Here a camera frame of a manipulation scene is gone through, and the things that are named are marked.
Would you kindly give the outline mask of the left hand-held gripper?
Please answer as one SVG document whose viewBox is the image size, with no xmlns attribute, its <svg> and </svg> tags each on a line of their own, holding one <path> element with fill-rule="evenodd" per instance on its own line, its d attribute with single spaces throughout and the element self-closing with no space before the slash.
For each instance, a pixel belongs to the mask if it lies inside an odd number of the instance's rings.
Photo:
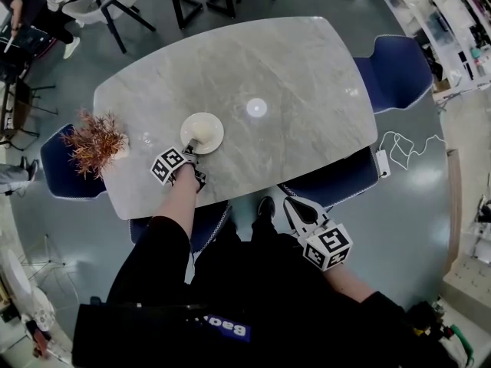
<svg viewBox="0 0 491 368">
<path fill-rule="evenodd" d="M 176 172 L 182 166 L 190 164 L 194 168 L 194 176 L 199 183 L 198 191 L 200 191 L 206 184 L 206 174 L 197 169 L 199 161 L 196 148 L 198 145 L 199 141 L 192 138 L 182 151 L 174 146 L 170 147 L 156 157 L 150 168 L 150 173 L 161 185 L 165 186 L 167 183 L 172 185 L 176 181 Z"/>
</svg>

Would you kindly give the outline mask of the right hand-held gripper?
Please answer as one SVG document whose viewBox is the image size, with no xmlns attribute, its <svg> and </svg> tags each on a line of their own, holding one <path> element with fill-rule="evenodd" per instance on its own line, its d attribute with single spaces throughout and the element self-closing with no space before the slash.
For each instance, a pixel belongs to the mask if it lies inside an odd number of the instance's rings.
<svg viewBox="0 0 491 368">
<path fill-rule="evenodd" d="M 343 263 L 351 251 L 353 241 L 343 224 L 337 224 L 308 236 L 307 225 L 324 225 L 329 221 L 323 206 L 310 199 L 291 196 L 283 201 L 288 223 L 301 240 L 303 257 L 321 271 Z"/>
</svg>

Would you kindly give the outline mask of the white round plate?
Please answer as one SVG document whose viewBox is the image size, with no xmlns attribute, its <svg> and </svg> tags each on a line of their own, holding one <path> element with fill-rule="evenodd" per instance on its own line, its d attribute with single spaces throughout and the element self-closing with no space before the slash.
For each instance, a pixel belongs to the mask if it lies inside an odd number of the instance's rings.
<svg viewBox="0 0 491 368">
<path fill-rule="evenodd" d="M 221 145 L 224 138 L 223 124 L 218 117 L 211 113 L 200 112 L 187 117 L 180 129 L 180 139 L 184 146 L 193 138 L 191 126 L 197 120 L 206 120 L 215 126 L 214 138 L 206 144 L 199 143 L 196 149 L 198 155 L 206 155 L 215 151 Z"/>
</svg>

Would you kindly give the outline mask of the person's left forearm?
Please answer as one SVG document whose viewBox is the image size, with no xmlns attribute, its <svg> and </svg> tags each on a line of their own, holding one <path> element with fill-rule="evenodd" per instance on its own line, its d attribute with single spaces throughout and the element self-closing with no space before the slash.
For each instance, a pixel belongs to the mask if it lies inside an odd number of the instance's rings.
<svg viewBox="0 0 491 368">
<path fill-rule="evenodd" d="M 182 165 L 176 171 L 174 184 L 154 217 L 172 219 L 184 230 L 190 240 L 199 188 L 194 166 L 191 163 Z"/>
</svg>

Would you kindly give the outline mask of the person's right forearm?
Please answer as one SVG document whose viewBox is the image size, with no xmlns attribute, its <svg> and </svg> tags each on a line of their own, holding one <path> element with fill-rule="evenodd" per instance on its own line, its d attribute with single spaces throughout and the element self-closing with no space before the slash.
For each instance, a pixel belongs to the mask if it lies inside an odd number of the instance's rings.
<svg viewBox="0 0 491 368">
<path fill-rule="evenodd" d="M 337 264 L 323 272 L 324 278 L 332 288 L 353 301 L 362 303 L 376 291 L 361 281 L 344 264 Z"/>
</svg>

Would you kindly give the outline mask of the grey chair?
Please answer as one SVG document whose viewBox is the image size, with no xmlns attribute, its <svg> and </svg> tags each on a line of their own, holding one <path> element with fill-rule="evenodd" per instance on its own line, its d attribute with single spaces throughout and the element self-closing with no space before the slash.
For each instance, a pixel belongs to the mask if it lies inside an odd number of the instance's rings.
<svg viewBox="0 0 491 368">
<path fill-rule="evenodd" d="M 196 208 L 191 238 L 193 254 L 199 254 L 215 239 L 221 228 L 225 225 L 230 210 L 231 205 L 229 201 L 217 202 L 212 205 Z M 136 218 L 128 221 L 130 240 L 134 245 L 145 231 L 150 220 L 151 217 Z"/>
<path fill-rule="evenodd" d="M 377 162 L 368 146 L 278 187 L 288 196 L 303 197 L 327 208 L 360 195 L 378 180 Z"/>
</svg>

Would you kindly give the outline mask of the grey marble dining table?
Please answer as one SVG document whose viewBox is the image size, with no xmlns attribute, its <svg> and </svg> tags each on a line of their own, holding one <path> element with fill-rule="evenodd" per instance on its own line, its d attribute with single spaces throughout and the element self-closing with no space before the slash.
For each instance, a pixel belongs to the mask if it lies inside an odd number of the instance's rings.
<svg viewBox="0 0 491 368">
<path fill-rule="evenodd" d="M 377 140 L 371 102 L 349 50 L 322 17 L 268 18 L 206 31 L 132 63 L 94 93 L 113 113 L 129 153 L 104 184 L 123 220 L 154 214 L 169 191 L 155 158 L 181 149 L 195 113 L 216 116 L 220 146 L 199 161 L 198 205 L 276 186 L 346 158 Z"/>
</svg>

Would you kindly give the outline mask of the person's black shoe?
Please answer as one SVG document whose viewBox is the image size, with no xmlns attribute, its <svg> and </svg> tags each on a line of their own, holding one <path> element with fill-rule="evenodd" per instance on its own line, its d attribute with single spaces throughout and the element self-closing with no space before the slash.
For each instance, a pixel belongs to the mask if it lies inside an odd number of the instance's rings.
<svg viewBox="0 0 491 368">
<path fill-rule="evenodd" d="M 257 214 L 259 219 L 271 221 L 275 217 L 275 202 L 271 196 L 265 196 L 261 199 Z"/>
</svg>

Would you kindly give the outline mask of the person's black clothing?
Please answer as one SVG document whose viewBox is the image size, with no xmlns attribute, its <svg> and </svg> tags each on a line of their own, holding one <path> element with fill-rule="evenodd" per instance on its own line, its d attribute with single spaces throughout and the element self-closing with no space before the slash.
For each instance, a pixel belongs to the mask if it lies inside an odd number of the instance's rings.
<svg viewBox="0 0 491 368">
<path fill-rule="evenodd" d="M 76 368 L 457 368 L 379 292 L 337 292 L 272 223 L 227 224 L 185 282 L 190 244 L 153 218 L 105 302 L 80 306 Z"/>
</svg>

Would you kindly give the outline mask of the white power strip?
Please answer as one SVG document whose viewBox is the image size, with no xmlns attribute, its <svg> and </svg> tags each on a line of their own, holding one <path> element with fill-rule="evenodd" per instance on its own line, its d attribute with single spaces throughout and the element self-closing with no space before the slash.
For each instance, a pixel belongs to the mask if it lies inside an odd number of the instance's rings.
<svg viewBox="0 0 491 368">
<path fill-rule="evenodd" d="M 378 150 L 375 153 L 375 157 L 378 164 L 379 176 L 381 178 L 387 178 L 388 176 L 390 176 L 390 165 L 386 150 Z"/>
</svg>

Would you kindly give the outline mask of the dried brown plant in vase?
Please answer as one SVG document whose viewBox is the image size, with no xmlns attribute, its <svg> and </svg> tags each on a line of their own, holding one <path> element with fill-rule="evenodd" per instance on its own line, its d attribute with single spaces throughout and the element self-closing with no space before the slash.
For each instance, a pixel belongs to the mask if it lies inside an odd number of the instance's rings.
<svg viewBox="0 0 491 368">
<path fill-rule="evenodd" d="M 121 120 L 112 112 L 95 116 L 80 112 L 81 125 L 61 134 L 69 160 L 78 175 L 102 179 L 103 171 L 118 157 L 126 156 L 129 138 Z"/>
</svg>

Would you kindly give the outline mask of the blue shell chair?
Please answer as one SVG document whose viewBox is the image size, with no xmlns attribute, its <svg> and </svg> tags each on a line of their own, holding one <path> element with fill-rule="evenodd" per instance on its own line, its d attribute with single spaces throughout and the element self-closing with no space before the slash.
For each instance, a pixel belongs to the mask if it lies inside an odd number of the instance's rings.
<svg viewBox="0 0 491 368">
<path fill-rule="evenodd" d="M 355 57 L 375 114 L 406 110 L 432 91 L 433 75 L 412 38 L 383 34 L 367 57 Z"/>
<path fill-rule="evenodd" d="M 72 124 L 64 125 L 41 146 L 45 180 L 50 193 L 57 199 L 96 199 L 107 191 L 103 180 L 78 174 L 75 163 L 71 160 L 72 150 L 62 140 L 62 135 L 69 134 L 73 129 Z"/>
</svg>

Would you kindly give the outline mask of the black bag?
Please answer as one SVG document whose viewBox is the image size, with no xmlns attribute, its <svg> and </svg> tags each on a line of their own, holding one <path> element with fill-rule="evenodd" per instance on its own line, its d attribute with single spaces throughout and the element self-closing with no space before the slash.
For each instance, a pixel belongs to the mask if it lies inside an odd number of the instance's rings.
<svg viewBox="0 0 491 368">
<path fill-rule="evenodd" d="M 438 304 L 434 307 L 426 301 L 413 305 L 406 312 L 407 322 L 418 337 L 438 337 L 443 326 L 443 315 L 444 311 Z"/>
</svg>

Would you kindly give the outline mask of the wooden folding stand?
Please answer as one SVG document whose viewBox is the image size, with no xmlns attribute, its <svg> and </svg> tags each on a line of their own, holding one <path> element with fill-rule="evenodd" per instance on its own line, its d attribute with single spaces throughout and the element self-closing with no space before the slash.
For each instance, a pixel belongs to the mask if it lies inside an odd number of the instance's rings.
<svg viewBox="0 0 491 368">
<path fill-rule="evenodd" d="M 30 87 L 23 79 L 17 77 L 13 84 L 7 83 L 0 103 L 0 146 L 13 148 L 24 152 L 37 141 L 40 134 L 25 129 L 27 119 L 33 109 L 57 116 L 58 110 L 48 110 L 33 104 L 35 99 L 40 99 L 39 91 L 55 89 L 56 85 Z M 19 147 L 13 143 L 18 133 L 26 134 L 33 140 L 26 146 Z"/>
</svg>

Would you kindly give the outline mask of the black wheeled cart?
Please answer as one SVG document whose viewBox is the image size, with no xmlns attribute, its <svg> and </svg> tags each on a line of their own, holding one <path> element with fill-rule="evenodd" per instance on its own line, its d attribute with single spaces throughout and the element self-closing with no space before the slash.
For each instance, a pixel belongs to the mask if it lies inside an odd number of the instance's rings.
<svg viewBox="0 0 491 368">
<path fill-rule="evenodd" d="M 0 82 L 12 84 L 27 65 L 50 44 L 51 37 L 34 26 L 26 26 L 12 38 L 11 25 L 0 27 Z"/>
</svg>

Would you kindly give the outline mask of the white floral stool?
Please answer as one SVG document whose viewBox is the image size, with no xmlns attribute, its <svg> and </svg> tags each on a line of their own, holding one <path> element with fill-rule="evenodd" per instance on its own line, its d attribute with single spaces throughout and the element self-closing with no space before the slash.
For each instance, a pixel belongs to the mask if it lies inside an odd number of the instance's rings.
<svg viewBox="0 0 491 368">
<path fill-rule="evenodd" d="M 55 324 L 55 309 L 47 295 L 39 287 L 31 287 L 31 292 L 23 298 L 21 322 L 24 326 L 34 321 L 38 329 L 48 332 Z"/>
</svg>

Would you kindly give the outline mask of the white shelf unit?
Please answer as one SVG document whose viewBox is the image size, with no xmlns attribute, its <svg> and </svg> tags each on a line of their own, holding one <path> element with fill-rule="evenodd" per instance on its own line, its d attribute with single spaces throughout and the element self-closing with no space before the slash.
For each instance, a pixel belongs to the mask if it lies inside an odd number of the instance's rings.
<svg viewBox="0 0 491 368">
<path fill-rule="evenodd" d="M 384 2 L 427 56 L 436 99 L 491 87 L 491 0 Z"/>
</svg>

